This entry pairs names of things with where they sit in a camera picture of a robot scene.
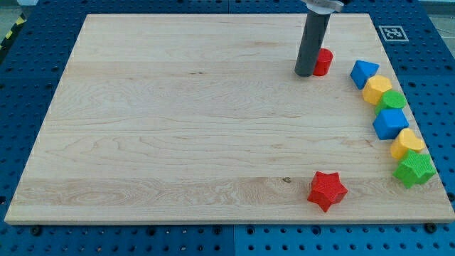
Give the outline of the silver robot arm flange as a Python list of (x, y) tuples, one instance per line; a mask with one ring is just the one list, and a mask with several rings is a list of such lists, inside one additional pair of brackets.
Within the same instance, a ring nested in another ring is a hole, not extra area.
[(345, 4), (336, 0), (302, 0), (310, 11), (326, 15), (333, 12), (342, 12)]

